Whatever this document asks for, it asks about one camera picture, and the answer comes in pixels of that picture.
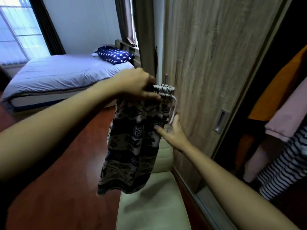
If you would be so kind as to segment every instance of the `wooden floor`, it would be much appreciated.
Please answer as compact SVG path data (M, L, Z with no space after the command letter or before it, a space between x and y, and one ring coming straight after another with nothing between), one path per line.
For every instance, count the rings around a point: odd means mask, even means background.
M96 195L114 108L102 110L64 154L15 199L6 229L115 229L120 191ZM0 131L14 123L0 106ZM180 186L192 229L209 229Z

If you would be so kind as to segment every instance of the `forearm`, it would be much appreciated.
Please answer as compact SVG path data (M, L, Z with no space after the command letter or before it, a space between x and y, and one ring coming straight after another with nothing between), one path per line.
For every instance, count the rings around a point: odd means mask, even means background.
M98 82L1 132L0 180L11 179L44 158L85 116L117 92L112 79Z
M197 148L189 144L183 151L239 229L298 229L270 202Z

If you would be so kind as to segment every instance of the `pillow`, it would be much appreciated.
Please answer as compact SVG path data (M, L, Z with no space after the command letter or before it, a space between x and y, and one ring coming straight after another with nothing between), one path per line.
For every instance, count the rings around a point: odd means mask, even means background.
M133 54L111 46L103 46L98 48L97 54L101 59L108 61L113 65L132 61L134 58Z

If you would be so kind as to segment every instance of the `person's left hand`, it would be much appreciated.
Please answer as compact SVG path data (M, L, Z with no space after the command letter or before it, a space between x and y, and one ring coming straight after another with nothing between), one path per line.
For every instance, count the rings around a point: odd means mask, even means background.
M155 92L147 92L144 88L149 84L155 84L156 79L142 68L124 69L110 78L120 93L128 94L136 98L161 100L161 96Z

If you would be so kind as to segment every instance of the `window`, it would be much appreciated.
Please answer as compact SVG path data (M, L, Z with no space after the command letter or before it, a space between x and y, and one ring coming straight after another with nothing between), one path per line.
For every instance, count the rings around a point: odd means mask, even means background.
M130 9L131 9L131 19L132 19L132 36L136 43L136 47L138 47L138 40L136 38L136 32L135 32L135 26L134 26L132 0L130 0Z
M29 0L0 0L0 64L50 55Z

